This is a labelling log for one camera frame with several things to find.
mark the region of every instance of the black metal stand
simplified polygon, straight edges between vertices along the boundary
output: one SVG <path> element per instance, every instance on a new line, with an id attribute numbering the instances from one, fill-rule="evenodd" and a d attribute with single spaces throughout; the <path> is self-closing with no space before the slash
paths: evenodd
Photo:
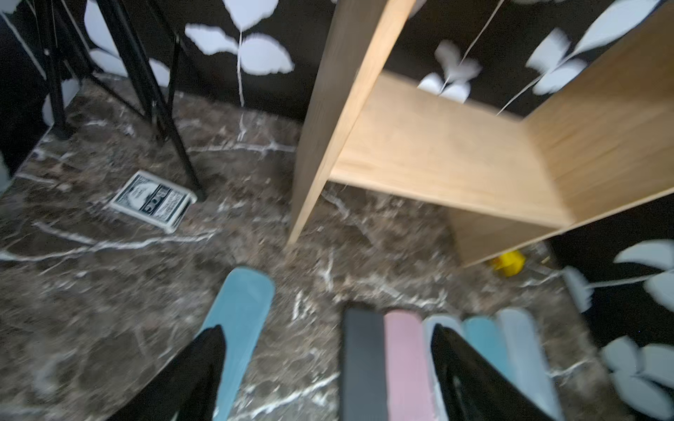
<path id="1" fill-rule="evenodd" d="M 168 83 L 168 95 L 164 98 L 159 85 L 152 73 L 148 56 L 145 53 L 142 43 L 140 42 L 128 13 L 120 0 L 98 0 L 98 7 L 105 19 L 106 25 L 110 30 L 111 36 L 115 41 L 119 55 L 129 74 L 129 79 L 133 85 L 138 101 L 140 102 L 142 111 L 131 105 L 128 101 L 122 98 L 114 90 L 110 89 L 105 83 L 93 76 L 93 71 L 96 69 L 88 56 L 88 48 L 82 44 L 82 41 L 76 33 L 75 28 L 72 28 L 72 22 L 66 16 L 66 11 L 60 0 L 36 0 L 36 15 L 38 26 L 40 28 L 40 41 L 47 56 L 47 81 L 51 93 L 51 104 L 54 114 L 53 131 L 59 139 L 68 139 L 74 133 L 74 129 L 70 127 L 65 120 L 65 111 L 63 110 L 63 95 L 61 93 L 61 77 L 59 75 L 59 66 L 63 60 L 63 56 L 57 47 L 57 39 L 55 36 L 55 24 L 57 22 L 59 27 L 62 27 L 64 33 L 69 34 L 68 41 L 79 50 L 77 57 L 84 61 L 87 67 L 87 72 L 81 77 L 91 79 L 96 85 L 103 88 L 111 96 L 116 98 L 134 114 L 141 117 L 143 120 L 152 125 L 155 130 L 156 140 L 162 145 L 165 138 L 168 137 L 173 142 L 173 146 L 180 158 L 180 161 L 185 170 L 185 174 L 189 179 L 191 188 L 197 195 L 198 201 L 206 199 L 206 191 L 202 187 L 199 178 L 197 177 L 194 167 L 192 166 L 183 140 L 178 133 L 173 121 L 173 96 L 175 95 L 175 81 L 178 74 L 178 62 L 180 52 L 185 53 L 185 45 L 182 38 L 175 31 L 171 30 L 171 26 L 166 21 L 166 18 L 161 13 L 161 10 L 155 4 L 154 0 L 146 0 L 150 6 L 150 10 L 155 18 L 162 22 L 164 29 L 173 36 L 173 60 L 171 63 L 171 79 Z"/>
<path id="2" fill-rule="evenodd" d="M 211 421 L 225 350 L 221 326 L 204 330 L 108 421 Z"/>
<path id="3" fill-rule="evenodd" d="M 49 85 L 51 111 L 54 116 L 54 134 L 59 139 L 68 139 L 75 129 L 68 125 L 63 110 L 63 93 L 61 91 L 61 52 L 56 42 L 56 27 L 54 25 L 54 8 L 51 0 L 37 0 L 35 15 L 38 21 L 38 34 L 45 58 L 45 72 Z"/>

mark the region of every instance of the blue object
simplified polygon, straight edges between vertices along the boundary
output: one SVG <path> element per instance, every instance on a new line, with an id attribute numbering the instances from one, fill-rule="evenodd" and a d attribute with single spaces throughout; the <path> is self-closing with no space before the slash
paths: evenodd
<path id="1" fill-rule="evenodd" d="M 466 341 L 503 377 L 514 383 L 506 341 L 496 323 L 484 316 L 471 317 L 464 320 L 463 329 Z"/>
<path id="2" fill-rule="evenodd" d="M 202 330 L 221 325 L 227 346 L 214 421 L 225 421 L 239 392 L 274 297 L 274 282 L 263 273 L 237 267 L 224 280 Z"/>

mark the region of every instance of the pink object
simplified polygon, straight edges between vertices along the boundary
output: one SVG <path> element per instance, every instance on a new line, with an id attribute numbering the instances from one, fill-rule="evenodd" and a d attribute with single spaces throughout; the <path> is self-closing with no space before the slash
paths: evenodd
<path id="1" fill-rule="evenodd" d="M 384 315 L 384 344 L 388 420 L 435 420 L 421 318 L 403 310 Z"/>

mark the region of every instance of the gray object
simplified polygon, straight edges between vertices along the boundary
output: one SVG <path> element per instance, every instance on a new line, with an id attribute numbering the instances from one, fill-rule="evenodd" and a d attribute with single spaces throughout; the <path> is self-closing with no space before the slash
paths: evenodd
<path id="1" fill-rule="evenodd" d="M 343 322 L 341 421 L 387 421 L 384 316 L 347 309 Z"/>

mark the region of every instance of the black fabric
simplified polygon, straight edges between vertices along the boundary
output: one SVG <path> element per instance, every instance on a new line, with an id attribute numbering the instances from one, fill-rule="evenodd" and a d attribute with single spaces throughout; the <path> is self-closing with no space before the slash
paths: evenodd
<path id="1" fill-rule="evenodd" d="M 205 329 L 108 421 L 211 421 L 225 350 L 222 327 Z"/>
<path id="2" fill-rule="evenodd" d="M 450 420 L 552 420 L 454 330 L 435 325 L 431 353 Z"/>
<path id="3" fill-rule="evenodd" d="M 22 2 L 12 21 L 21 26 L 26 13 L 32 12 Z M 47 96 L 47 83 L 33 65 L 20 41 L 4 20 L 0 21 L 0 152 L 10 171 L 14 173 L 47 130 L 42 121 L 42 103 Z"/>

